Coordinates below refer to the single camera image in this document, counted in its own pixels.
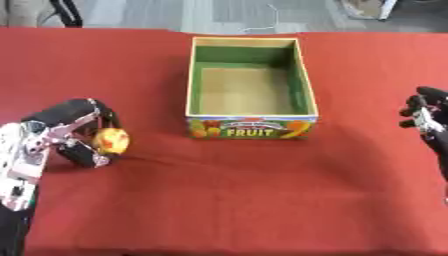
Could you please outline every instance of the robotic hand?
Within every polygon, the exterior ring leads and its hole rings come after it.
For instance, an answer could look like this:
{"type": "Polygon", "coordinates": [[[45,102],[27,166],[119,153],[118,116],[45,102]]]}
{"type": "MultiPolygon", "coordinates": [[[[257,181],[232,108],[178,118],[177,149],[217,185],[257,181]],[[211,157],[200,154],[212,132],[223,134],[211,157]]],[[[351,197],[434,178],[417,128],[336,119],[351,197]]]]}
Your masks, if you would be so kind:
{"type": "Polygon", "coordinates": [[[401,116],[412,119],[400,122],[400,126],[420,131],[423,141],[436,153],[442,176],[448,182],[448,92],[418,87],[417,93],[409,97],[407,108],[400,111],[401,116]]]}
{"type": "Polygon", "coordinates": [[[93,99],[73,99],[0,126],[0,256],[22,254],[50,147],[84,167],[107,165],[118,154],[88,142],[106,127],[120,128],[118,118],[93,99]]]}

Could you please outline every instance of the open cardboard box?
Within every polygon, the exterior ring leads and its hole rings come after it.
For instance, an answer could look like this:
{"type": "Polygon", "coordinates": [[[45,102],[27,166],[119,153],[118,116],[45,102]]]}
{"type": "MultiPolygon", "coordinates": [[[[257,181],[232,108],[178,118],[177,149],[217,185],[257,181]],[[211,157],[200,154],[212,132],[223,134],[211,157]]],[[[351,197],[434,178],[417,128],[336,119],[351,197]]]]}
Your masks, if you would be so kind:
{"type": "Polygon", "coordinates": [[[293,38],[196,37],[186,116],[196,138],[297,138],[318,117],[293,38]]]}

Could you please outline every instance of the red tablecloth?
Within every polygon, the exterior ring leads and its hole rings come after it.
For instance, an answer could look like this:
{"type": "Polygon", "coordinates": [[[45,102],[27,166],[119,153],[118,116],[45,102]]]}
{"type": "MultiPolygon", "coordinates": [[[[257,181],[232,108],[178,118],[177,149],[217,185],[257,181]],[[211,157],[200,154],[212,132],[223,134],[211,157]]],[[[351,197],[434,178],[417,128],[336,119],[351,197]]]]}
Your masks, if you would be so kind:
{"type": "Polygon", "coordinates": [[[107,168],[52,157],[29,255],[448,252],[435,156],[397,127],[417,85],[448,88],[448,35],[298,37],[321,112],[309,139],[199,141],[184,123],[191,35],[0,29],[0,122],[93,97],[133,138],[107,168]]]}

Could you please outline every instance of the black glove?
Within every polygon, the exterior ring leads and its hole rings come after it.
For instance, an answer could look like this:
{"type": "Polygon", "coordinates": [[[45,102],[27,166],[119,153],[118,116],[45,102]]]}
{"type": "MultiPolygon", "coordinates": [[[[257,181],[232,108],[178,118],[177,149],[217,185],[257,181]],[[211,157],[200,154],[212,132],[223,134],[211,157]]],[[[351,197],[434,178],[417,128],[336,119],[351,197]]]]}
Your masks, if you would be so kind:
{"type": "MultiPolygon", "coordinates": [[[[431,87],[418,87],[417,93],[418,95],[409,97],[406,101],[407,108],[401,110],[400,115],[410,117],[419,108],[426,107],[436,122],[448,126],[448,92],[431,87]]],[[[408,128],[415,127],[415,124],[411,119],[400,122],[400,126],[408,128]]],[[[429,131],[422,134],[421,138],[437,154],[442,176],[448,182],[448,129],[443,132],[429,131]]]]}

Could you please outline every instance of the floor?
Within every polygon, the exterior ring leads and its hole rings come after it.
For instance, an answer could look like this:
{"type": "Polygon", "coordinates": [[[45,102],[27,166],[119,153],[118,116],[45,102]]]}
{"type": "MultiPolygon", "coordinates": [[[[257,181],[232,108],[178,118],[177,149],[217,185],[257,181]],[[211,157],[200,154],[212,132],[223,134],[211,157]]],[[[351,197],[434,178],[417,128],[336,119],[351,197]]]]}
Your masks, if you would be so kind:
{"type": "Polygon", "coordinates": [[[338,0],[75,0],[86,27],[208,34],[448,32],[448,1],[402,0],[387,22],[350,19],[338,0]]]}

